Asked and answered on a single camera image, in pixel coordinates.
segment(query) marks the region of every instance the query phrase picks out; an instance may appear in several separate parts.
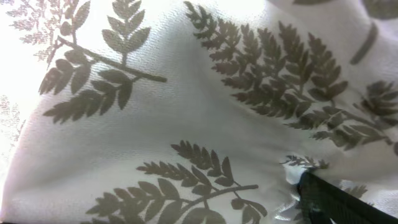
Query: patterned fabric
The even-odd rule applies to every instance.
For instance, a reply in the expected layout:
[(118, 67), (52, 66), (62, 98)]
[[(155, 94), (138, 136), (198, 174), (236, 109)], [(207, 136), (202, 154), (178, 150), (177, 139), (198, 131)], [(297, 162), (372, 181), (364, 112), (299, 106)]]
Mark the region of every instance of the patterned fabric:
[(398, 216), (397, 1), (0, 3), (48, 63), (1, 220), (303, 223), (309, 168)]

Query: black object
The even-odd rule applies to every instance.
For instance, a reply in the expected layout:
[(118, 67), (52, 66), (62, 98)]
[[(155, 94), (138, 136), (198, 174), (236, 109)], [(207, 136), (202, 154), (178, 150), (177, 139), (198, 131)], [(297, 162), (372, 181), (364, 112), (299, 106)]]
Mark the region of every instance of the black object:
[(398, 219), (304, 172), (297, 186), (306, 224), (398, 224)]

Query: fabric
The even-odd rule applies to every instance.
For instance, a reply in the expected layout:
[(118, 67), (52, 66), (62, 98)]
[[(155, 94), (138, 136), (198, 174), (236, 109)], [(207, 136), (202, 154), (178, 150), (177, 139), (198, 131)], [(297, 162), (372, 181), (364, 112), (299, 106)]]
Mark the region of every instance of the fabric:
[(398, 216), (397, 1), (1, 2), (49, 63), (1, 220), (302, 223), (311, 167)]

